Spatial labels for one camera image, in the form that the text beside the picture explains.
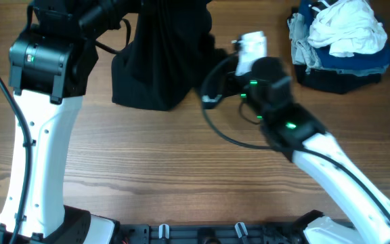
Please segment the black t-shirt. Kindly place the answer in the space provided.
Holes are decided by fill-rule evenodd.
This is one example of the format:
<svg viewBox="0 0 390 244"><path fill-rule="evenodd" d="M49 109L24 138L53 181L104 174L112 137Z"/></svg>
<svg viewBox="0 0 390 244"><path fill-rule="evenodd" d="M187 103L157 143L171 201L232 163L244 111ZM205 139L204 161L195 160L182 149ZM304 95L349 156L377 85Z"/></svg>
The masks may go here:
<svg viewBox="0 0 390 244"><path fill-rule="evenodd" d="M112 102L175 108L227 57L215 46L207 0L142 1L132 42L112 60Z"/></svg>

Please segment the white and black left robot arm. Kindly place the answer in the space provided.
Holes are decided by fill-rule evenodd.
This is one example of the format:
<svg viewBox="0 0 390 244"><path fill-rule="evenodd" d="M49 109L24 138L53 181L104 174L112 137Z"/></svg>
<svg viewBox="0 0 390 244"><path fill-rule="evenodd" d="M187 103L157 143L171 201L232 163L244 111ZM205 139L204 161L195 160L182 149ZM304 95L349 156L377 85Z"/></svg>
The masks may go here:
<svg viewBox="0 0 390 244"><path fill-rule="evenodd" d="M16 116L9 190L0 213L0 243L121 243L116 220L64 204L70 136L98 38L137 13L134 0L32 1L9 49L2 86Z"/></svg>

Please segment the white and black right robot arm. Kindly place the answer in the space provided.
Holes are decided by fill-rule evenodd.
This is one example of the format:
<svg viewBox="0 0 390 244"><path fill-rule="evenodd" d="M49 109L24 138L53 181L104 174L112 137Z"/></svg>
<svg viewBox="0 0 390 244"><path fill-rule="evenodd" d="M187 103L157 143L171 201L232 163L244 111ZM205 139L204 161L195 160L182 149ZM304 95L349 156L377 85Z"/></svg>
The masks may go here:
<svg viewBox="0 0 390 244"><path fill-rule="evenodd" d="M225 141L255 150L283 154L313 178L355 227L353 237L363 243L390 243L390 199L351 161L326 127L293 98L291 78L278 58L252 61L239 75L233 72L237 93L255 112L267 145L254 145L223 134L206 110L209 127Z"/></svg>

